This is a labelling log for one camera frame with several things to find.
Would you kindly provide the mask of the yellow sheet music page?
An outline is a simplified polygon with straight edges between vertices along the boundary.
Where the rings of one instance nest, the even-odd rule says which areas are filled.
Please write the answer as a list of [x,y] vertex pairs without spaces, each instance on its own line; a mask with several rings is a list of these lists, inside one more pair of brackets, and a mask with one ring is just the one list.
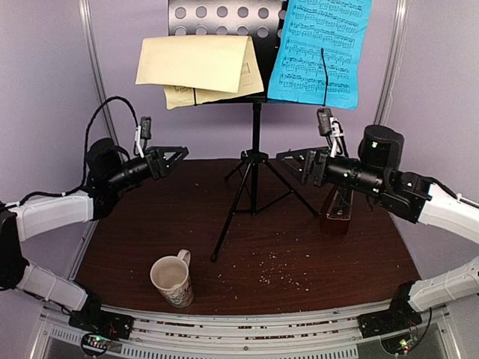
[[234,35],[145,38],[135,83],[163,86],[168,110],[264,90],[252,38]]

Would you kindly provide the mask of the blue sheet music page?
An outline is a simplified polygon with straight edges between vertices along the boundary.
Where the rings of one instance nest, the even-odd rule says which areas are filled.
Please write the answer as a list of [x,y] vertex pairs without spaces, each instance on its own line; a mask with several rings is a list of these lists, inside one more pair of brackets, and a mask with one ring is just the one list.
[[371,1],[289,1],[269,99],[354,110]]

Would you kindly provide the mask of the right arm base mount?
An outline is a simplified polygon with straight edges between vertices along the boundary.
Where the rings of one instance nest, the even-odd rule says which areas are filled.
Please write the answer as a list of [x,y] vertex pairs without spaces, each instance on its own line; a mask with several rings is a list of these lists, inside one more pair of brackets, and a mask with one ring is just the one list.
[[421,323],[421,314],[411,310],[387,309],[358,317],[362,337],[378,337],[382,349],[396,358],[408,355],[419,342]]

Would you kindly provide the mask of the black music stand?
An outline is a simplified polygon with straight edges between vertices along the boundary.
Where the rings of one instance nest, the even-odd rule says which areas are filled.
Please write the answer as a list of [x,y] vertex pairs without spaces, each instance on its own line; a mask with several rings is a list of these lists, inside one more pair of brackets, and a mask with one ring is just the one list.
[[[233,217],[240,213],[256,215],[286,197],[295,196],[316,218],[319,212],[274,168],[269,156],[260,151],[260,120],[262,105],[268,103],[267,88],[278,53],[279,31],[284,24],[287,1],[169,1],[168,33],[179,34],[232,34],[250,36],[253,41],[257,63],[265,90],[253,95],[220,100],[220,104],[248,103],[252,105],[251,149],[241,153],[239,164],[225,177],[228,181],[234,174],[241,175],[231,207],[221,234],[210,257],[216,262],[222,249]],[[266,166],[287,188],[286,193],[259,208],[258,187],[260,166]]]

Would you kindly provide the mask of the red wooden metronome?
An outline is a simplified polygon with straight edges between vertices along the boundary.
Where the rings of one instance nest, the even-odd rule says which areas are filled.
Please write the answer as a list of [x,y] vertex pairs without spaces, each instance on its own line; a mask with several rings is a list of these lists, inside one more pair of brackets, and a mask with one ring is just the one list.
[[353,191],[332,186],[320,210],[320,231],[327,236],[348,233],[353,209]]

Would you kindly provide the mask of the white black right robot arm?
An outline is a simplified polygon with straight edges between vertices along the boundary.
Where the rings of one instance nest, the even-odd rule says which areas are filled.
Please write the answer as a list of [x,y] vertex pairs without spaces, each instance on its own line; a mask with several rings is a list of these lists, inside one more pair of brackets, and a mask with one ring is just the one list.
[[[478,242],[478,204],[455,194],[433,177],[399,169],[404,137],[386,126],[369,125],[363,132],[358,157],[333,156],[327,147],[288,150],[276,158],[294,159],[299,167],[287,165],[301,183],[309,177],[325,184],[357,191],[413,224],[442,228]],[[401,285],[384,313],[388,329],[401,329],[412,312],[421,313],[441,304],[478,293],[478,259],[429,280]]]

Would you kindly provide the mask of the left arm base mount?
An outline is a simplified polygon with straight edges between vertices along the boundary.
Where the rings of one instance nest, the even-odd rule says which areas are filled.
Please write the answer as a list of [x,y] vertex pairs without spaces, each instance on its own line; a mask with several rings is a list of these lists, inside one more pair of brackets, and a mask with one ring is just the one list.
[[93,313],[63,309],[68,325],[81,329],[80,349],[87,357],[98,358],[113,349],[121,340],[128,340],[134,318],[125,314],[99,310]]

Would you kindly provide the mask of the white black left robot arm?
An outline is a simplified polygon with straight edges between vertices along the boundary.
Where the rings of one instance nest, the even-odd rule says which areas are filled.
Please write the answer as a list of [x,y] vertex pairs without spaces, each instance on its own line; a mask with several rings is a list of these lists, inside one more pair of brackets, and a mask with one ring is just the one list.
[[18,289],[78,312],[79,321],[92,332],[102,331],[107,315],[80,285],[41,268],[22,255],[21,244],[39,234],[75,223],[109,216],[121,195],[145,180],[167,177],[189,153],[187,147],[149,147],[123,161],[125,151],[112,139],[102,138],[86,153],[86,183],[73,193],[1,205],[1,289]]

